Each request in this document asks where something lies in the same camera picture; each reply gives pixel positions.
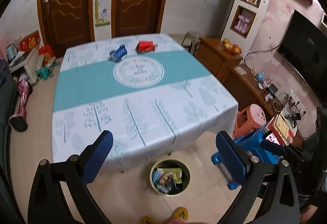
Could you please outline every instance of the floral wallpaper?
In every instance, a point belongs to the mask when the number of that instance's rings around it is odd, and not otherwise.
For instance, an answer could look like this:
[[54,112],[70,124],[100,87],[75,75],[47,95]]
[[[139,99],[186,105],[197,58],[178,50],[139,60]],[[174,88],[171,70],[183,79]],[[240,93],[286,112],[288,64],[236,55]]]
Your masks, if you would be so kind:
[[[306,0],[270,0],[262,25],[249,52],[272,49],[280,44],[294,10],[300,12],[317,27],[319,26],[323,9],[317,0],[313,0],[312,5]],[[246,58],[246,64],[250,68],[263,69],[267,78],[273,76],[272,82],[278,87],[277,94],[288,92],[292,88],[305,108],[301,112],[306,111],[302,120],[298,122],[298,128],[304,137],[314,133],[316,130],[316,107],[321,105],[313,91],[288,61],[276,50],[273,50],[268,53],[249,55]]]

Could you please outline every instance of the pink plastic stool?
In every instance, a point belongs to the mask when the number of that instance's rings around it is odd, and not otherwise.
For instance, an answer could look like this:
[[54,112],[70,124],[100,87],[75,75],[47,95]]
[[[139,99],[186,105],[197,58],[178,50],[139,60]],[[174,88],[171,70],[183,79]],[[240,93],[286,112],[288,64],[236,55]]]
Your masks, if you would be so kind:
[[[244,119],[243,124],[238,124],[238,120]],[[252,129],[259,128],[266,123],[264,111],[259,105],[251,104],[236,116],[233,138],[247,135]]]

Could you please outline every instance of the gray stool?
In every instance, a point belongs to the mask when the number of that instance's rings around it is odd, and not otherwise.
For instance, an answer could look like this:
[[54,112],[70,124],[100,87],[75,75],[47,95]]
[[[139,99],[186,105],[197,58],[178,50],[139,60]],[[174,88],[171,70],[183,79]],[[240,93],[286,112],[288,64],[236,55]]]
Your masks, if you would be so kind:
[[183,46],[183,43],[187,38],[190,39],[191,40],[191,46],[190,46],[189,52],[192,55],[194,55],[196,50],[197,50],[197,47],[200,44],[200,37],[204,37],[204,35],[200,34],[199,32],[196,32],[196,31],[188,31],[186,33],[181,45]]

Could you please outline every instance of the metal bolt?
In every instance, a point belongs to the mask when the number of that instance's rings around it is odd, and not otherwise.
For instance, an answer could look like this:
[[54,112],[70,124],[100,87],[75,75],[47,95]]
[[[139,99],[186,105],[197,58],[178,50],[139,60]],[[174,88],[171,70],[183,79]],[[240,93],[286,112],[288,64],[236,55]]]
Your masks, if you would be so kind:
[[74,162],[74,161],[76,161],[78,159],[78,155],[71,155],[70,157],[69,157],[69,161],[71,161],[71,162]]
[[258,163],[259,162],[259,158],[257,156],[252,156],[251,157],[251,160],[254,162],[254,163]]
[[41,160],[41,161],[40,161],[40,165],[41,165],[41,166],[44,166],[47,162],[48,162],[47,160]]
[[289,165],[288,161],[287,160],[282,160],[282,164],[283,166],[287,167]]

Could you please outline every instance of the sofa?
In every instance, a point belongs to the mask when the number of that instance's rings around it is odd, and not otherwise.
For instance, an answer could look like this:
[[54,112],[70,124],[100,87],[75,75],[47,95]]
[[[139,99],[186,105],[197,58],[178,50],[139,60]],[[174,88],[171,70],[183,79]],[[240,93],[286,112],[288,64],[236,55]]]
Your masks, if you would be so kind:
[[7,73],[0,86],[0,219],[5,219],[5,223],[24,224],[12,189],[9,163],[9,117],[15,110],[17,98],[17,85]]
[[9,182],[9,117],[16,106],[17,85],[10,74],[0,86],[0,166]]

